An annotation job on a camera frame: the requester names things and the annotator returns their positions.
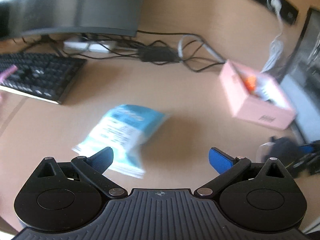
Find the blue white snack bag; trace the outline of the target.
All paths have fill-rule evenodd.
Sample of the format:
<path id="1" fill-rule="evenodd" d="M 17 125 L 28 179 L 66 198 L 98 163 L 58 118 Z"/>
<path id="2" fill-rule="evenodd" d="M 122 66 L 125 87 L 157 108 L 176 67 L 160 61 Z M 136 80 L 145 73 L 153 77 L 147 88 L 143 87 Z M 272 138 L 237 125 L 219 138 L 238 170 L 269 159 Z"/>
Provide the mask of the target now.
<path id="1" fill-rule="evenodd" d="M 119 105 L 109 110 L 84 141 L 73 147 L 73 151 L 78 155 L 91 157 L 110 147 L 113 151 L 110 169 L 142 179 L 145 170 L 140 148 L 168 117 L 167 114 L 148 107 Z"/>

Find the glass computer case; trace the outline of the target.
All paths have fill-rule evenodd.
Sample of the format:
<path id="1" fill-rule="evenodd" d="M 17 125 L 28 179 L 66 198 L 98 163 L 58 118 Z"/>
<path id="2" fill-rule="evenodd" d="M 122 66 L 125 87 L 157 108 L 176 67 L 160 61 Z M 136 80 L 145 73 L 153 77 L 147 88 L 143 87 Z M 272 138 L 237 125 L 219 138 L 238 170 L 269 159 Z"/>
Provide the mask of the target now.
<path id="1" fill-rule="evenodd" d="M 319 10 L 309 8 L 297 45 L 280 83 L 296 110 L 295 124 L 306 142 L 319 140 Z"/>

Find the white power strip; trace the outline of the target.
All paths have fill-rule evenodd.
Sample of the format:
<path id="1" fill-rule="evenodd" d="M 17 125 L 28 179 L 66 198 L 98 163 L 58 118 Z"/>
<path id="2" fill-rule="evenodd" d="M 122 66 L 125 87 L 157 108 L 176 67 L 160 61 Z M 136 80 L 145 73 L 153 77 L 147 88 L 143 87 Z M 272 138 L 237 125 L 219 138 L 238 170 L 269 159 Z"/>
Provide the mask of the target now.
<path id="1" fill-rule="evenodd" d="M 114 50 L 116 45 L 116 41 L 92 41 L 80 36 L 71 37 L 63 42 L 65 49 L 107 54 Z"/>

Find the pink cardboard box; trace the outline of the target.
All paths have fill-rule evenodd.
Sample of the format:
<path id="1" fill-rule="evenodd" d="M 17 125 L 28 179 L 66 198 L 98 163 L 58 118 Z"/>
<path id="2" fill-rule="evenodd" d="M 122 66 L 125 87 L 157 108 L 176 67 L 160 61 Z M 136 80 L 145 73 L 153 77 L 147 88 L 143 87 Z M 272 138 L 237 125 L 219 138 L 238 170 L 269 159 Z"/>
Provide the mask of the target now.
<path id="1" fill-rule="evenodd" d="M 268 81 L 276 105 L 264 102 L 254 93 L 250 94 L 248 92 L 243 79 L 252 75 Z M 272 76 L 227 60 L 221 69 L 219 78 L 232 117 L 280 130 L 286 129 L 295 119 L 295 109 Z"/>

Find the black mechanical keyboard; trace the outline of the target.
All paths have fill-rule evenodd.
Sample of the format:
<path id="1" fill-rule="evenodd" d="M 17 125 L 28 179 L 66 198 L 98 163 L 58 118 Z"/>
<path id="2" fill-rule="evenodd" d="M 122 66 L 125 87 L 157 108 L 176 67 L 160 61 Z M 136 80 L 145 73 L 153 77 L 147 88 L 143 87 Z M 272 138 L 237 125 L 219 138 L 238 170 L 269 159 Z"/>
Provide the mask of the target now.
<path id="1" fill-rule="evenodd" d="M 1 55 L 1 90 L 60 105 L 70 91 L 85 59 L 47 53 Z"/>

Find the black plush toy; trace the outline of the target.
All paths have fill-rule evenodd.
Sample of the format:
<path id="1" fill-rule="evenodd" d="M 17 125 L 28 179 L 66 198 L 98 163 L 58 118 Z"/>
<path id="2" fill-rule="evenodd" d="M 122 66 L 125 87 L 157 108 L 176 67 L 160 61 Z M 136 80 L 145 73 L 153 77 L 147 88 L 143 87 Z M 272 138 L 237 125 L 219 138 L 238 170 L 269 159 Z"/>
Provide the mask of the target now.
<path id="1" fill-rule="evenodd" d="M 271 137 L 270 142 L 273 143 L 273 145 L 271 146 L 267 157 L 279 159 L 284 166 L 289 166 L 303 156 L 302 150 L 290 138 Z"/>

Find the orange plastic toy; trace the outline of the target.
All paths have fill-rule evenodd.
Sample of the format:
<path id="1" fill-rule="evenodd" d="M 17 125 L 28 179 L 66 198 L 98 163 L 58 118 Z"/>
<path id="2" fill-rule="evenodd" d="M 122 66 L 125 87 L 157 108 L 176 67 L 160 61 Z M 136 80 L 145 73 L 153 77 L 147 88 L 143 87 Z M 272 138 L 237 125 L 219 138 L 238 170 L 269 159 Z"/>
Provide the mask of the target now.
<path id="1" fill-rule="evenodd" d="M 250 94 L 253 94 L 256 90 L 257 87 L 257 77 L 252 75 L 252 76 L 247 76 L 243 79 L 243 83 L 248 90 Z"/>

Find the curved computer monitor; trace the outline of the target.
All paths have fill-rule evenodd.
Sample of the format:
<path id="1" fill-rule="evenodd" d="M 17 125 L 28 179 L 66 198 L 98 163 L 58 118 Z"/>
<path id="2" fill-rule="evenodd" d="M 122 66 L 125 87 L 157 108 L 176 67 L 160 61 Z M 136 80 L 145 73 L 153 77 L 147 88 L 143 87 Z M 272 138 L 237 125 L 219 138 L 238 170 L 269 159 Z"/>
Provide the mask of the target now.
<path id="1" fill-rule="evenodd" d="M 134 37 L 143 0 L 1 0 L 1 39 L 94 33 Z"/>

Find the black power adapter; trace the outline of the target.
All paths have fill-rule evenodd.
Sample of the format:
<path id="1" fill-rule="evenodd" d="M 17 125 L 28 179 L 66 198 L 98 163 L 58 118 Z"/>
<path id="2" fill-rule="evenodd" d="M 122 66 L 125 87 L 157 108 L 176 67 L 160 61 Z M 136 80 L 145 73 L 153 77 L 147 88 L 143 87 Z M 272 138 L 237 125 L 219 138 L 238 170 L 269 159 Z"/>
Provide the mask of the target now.
<path id="1" fill-rule="evenodd" d="M 165 46 L 147 46 L 137 50 L 137 56 L 142 62 L 173 63 L 180 58 L 176 50 Z"/>

